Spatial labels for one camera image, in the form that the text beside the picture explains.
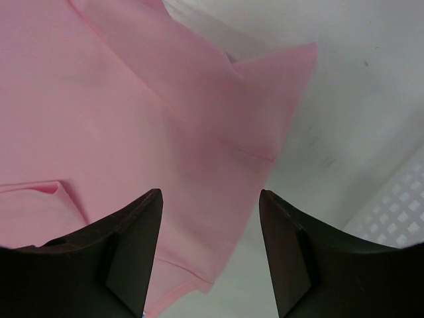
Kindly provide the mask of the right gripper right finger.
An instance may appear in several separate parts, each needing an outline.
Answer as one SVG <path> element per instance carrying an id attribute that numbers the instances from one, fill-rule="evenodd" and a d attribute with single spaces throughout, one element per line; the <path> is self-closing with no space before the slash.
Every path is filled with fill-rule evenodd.
<path id="1" fill-rule="evenodd" d="M 422 317 L 423 245 L 392 248 L 338 230 L 270 190 L 260 224 L 280 317 Z"/>

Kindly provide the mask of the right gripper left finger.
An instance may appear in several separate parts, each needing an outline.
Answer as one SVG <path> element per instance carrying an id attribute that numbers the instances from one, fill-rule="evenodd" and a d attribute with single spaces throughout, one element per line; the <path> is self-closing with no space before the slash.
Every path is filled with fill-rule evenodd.
<path id="1" fill-rule="evenodd" d="M 1 249 L 2 317 L 142 317 L 163 198 L 152 189 L 42 246 Z"/>

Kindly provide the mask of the pink t shirt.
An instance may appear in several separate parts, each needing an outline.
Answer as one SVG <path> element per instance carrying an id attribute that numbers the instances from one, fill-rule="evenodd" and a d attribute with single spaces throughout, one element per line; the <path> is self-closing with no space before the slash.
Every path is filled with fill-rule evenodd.
<path id="1" fill-rule="evenodd" d="M 160 189 L 145 317 L 224 270 L 317 61 L 232 62 L 161 1 L 1 2 L 1 244 L 43 244 Z"/>

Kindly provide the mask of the white plastic basket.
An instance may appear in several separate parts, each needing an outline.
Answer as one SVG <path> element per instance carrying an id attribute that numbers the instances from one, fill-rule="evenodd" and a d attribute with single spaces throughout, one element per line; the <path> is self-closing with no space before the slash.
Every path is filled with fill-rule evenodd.
<path id="1" fill-rule="evenodd" d="M 344 232 L 394 248 L 423 242 L 423 149 L 420 148 L 344 227 Z"/>

